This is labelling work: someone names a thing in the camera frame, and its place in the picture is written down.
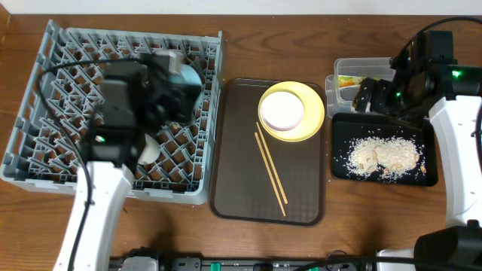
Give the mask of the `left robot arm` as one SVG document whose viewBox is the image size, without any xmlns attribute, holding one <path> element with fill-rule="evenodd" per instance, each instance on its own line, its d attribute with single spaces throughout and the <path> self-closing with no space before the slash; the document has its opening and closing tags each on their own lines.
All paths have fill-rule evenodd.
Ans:
<svg viewBox="0 0 482 271">
<path fill-rule="evenodd" d="M 189 123 L 201 93 L 200 79 L 185 78 L 187 66 L 173 50 L 109 61 L 105 97 L 81 140 L 74 205 L 56 270 L 106 270 L 125 199 L 138 165 L 160 155 L 154 139 L 168 123 Z"/>
</svg>

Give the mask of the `white plastic cup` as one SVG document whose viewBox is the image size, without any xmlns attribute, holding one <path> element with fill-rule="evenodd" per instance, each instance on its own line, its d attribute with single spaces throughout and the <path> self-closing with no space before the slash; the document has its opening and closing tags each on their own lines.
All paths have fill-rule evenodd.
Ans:
<svg viewBox="0 0 482 271">
<path fill-rule="evenodd" d="M 138 159 L 139 165 L 153 163 L 160 156 L 160 144 L 148 134 L 145 134 L 145 147 Z"/>
</svg>

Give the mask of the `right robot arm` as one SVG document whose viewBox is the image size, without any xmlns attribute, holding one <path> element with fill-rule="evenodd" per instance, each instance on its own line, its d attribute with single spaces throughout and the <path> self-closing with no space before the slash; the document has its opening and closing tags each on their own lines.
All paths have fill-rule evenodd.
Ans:
<svg viewBox="0 0 482 271">
<path fill-rule="evenodd" d="M 421 236 L 417 270 L 481 268 L 481 68 L 460 65 L 448 31 L 421 31 L 390 61 L 391 81 L 366 78 L 352 106 L 412 121 L 427 117 L 438 140 L 446 227 Z"/>
</svg>

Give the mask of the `green snack wrapper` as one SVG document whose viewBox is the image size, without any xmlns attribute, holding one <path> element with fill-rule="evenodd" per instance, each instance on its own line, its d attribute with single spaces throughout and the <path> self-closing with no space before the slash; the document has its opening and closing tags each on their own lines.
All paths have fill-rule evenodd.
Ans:
<svg viewBox="0 0 482 271">
<path fill-rule="evenodd" d="M 341 89 L 347 87 L 359 87 L 364 79 L 365 77 L 349 75 L 339 75 L 337 77 L 338 86 Z"/>
</svg>

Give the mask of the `white bowl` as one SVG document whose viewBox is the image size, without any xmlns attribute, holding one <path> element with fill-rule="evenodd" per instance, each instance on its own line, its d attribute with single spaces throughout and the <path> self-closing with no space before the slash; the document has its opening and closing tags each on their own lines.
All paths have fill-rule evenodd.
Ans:
<svg viewBox="0 0 482 271">
<path fill-rule="evenodd" d="M 304 118 L 304 105 L 293 93 L 275 92 L 261 103 L 261 119 L 271 129 L 286 132 L 298 126 Z"/>
</svg>

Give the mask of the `light blue saucer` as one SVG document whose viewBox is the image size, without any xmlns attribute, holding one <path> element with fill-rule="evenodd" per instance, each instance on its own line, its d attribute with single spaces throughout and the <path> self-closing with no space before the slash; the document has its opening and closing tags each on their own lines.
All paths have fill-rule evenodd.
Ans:
<svg viewBox="0 0 482 271">
<path fill-rule="evenodd" d="M 197 71 L 186 64 L 181 64 L 179 73 L 170 74 L 169 81 L 174 84 L 187 84 L 194 86 L 194 92 L 191 94 L 195 99 L 197 99 L 202 90 L 202 81 Z"/>
</svg>

